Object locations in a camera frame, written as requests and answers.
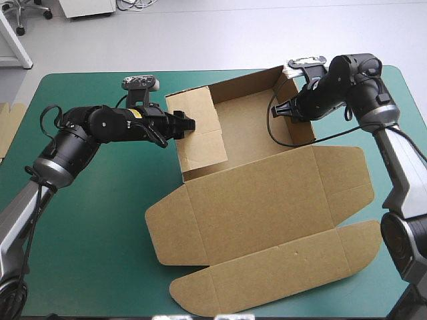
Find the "cardboard piece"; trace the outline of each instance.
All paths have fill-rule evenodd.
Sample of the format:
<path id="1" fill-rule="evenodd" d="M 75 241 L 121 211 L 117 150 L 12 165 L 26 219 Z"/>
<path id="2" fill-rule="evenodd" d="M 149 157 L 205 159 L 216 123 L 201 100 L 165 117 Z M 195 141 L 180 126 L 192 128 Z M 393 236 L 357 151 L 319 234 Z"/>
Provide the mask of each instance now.
<path id="1" fill-rule="evenodd" d="M 222 130 L 209 87 L 187 91 L 168 98 L 169 112 L 184 110 L 191 119 L 197 119 L 195 131 L 187 139 L 177 140 L 182 172 L 227 161 L 222 141 Z"/>
<path id="2" fill-rule="evenodd" d="M 365 221 L 316 233 L 176 279 L 170 293 L 204 317 L 249 309 L 362 270 L 378 252 L 379 229 Z"/>
<path id="3" fill-rule="evenodd" d="M 199 131 L 199 140 L 189 135 L 177 144 L 185 183 L 145 214 L 160 263 L 209 266 L 170 286 L 196 315 L 234 313 L 348 277 L 379 250 L 378 222 L 337 228 L 374 198 L 363 151 L 291 149 L 268 135 L 274 92 L 274 103 L 298 92 L 282 69 L 166 98 L 170 111 L 181 109 L 199 130 L 215 133 Z M 271 128 L 287 143 L 314 138 L 309 123 L 280 117 Z"/>
<path id="4" fill-rule="evenodd" d="M 145 220 L 160 263 L 215 265 L 333 229 L 373 199 L 361 149 L 307 146 L 186 181 Z"/>
<path id="5" fill-rule="evenodd" d="M 8 103 L 0 103 L 0 163 L 6 157 L 26 111 L 20 103 L 10 109 Z"/>

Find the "green table surface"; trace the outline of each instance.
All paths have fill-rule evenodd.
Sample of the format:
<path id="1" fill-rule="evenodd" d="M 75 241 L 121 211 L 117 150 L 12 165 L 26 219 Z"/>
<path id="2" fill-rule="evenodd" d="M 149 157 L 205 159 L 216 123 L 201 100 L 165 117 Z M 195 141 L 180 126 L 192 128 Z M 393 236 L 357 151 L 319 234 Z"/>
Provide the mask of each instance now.
<path id="1" fill-rule="evenodd" d="M 151 100 L 165 107 L 164 96 L 214 83 L 252 70 L 154 72 L 161 90 Z M 67 110 L 85 105 L 114 106 L 125 93 L 121 80 L 135 73 L 70 73 L 43 78 L 9 153 L 0 165 L 0 210 L 26 184 L 25 165 L 32 164 L 49 142 L 40 132 L 40 112 L 50 104 Z M 401 108 L 401 128 L 427 151 L 424 122 L 395 67 L 383 79 Z M 318 137 L 356 125 L 339 110 L 314 122 Z M 53 115 L 47 118 L 48 128 Z M 391 183 L 373 138 L 363 131 L 330 141 L 365 150 L 375 200 L 344 224 L 379 220 Z M 179 187 L 181 173 L 175 143 L 161 149 L 152 143 L 103 145 L 72 186 L 61 189 L 36 230 L 26 277 L 29 298 L 24 315 L 150 316 L 186 313 L 170 297 L 175 278 L 200 267 L 158 263 L 145 225 L 145 210 Z M 249 310 L 258 316 L 384 316 L 406 284 L 400 280 L 384 245 L 375 260 L 357 275 Z"/>

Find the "office chair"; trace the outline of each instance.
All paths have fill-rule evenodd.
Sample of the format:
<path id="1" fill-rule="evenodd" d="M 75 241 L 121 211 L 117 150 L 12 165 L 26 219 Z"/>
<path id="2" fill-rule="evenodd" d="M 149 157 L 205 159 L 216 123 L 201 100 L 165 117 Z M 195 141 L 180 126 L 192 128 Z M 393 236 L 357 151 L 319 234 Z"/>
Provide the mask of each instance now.
<path id="1" fill-rule="evenodd" d="M 41 0 L 33 0 L 34 4 L 28 4 L 30 1 L 31 0 L 8 0 L 4 2 L 3 6 L 1 7 L 5 15 L 10 12 L 16 12 L 16 20 L 18 22 L 18 27 L 16 28 L 17 35 L 25 34 L 25 29 L 22 24 L 22 12 L 26 9 L 42 10 L 44 11 L 44 18 L 48 20 L 52 19 L 52 12 L 50 8 L 42 7 Z"/>

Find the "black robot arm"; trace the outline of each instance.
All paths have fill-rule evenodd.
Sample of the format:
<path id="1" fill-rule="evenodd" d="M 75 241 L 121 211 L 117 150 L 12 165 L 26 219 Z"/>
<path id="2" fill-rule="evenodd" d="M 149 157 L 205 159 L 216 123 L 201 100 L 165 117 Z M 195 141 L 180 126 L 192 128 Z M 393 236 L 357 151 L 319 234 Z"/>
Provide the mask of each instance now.
<path id="1" fill-rule="evenodd" d="M 51 142 L 33 166 L 25 168 L 32 174 L 30 182 L 0 213 L 0 319 L 18 319 L 25 304 L 23 276 L 29 272 L 27 260 L 38 218 L 56 191 L 86 168 L 102 143 L 150 141 L 165 148 L 167 140 L 182 139 L 185 131 L 195 129 L 195 121 L 184 112 L 166 113 L 149 102 L 149 92 L 159 87 L 154 76 L 125 78 L 122 87 L 128 90 L 126 109 L 100 105 L 62 114 L 60 107 L 50 106 L 42 112 L 41 129 L 48 135 L 43 118 L 48 111 L 59 110 L 54 121 L 59 131 L 54 137 L 48 135 Z"/>
<path id="2" fill-rule="evenodd" d="M 427 167 L 426 157 L 398 126 L 400 115 L 381 79 L 381 61 L 368 53 L 335 57 L 326 70 L 323 57 L 290 61 L 284 72 L 303 75 L 306 84 L 296 97 L 272 107 L 274 117 L 318 120 L 346 106 L 359 128 L 375 138 L 393 184 L 383 203 L 389 212 L 381 232 L 401 278 L 409 286 L 388 318 L 427 319 Z"/>

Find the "white cabinet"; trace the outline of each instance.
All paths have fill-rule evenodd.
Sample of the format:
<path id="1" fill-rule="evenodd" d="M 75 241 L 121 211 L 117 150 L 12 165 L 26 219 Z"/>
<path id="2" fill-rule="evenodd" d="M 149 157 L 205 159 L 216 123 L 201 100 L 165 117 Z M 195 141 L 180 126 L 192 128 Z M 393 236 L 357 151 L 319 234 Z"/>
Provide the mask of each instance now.
<path id="1" fill-rule="evenodd" d="M 115 0 L 59 0 L 67 18 L 115 11 Z"/>

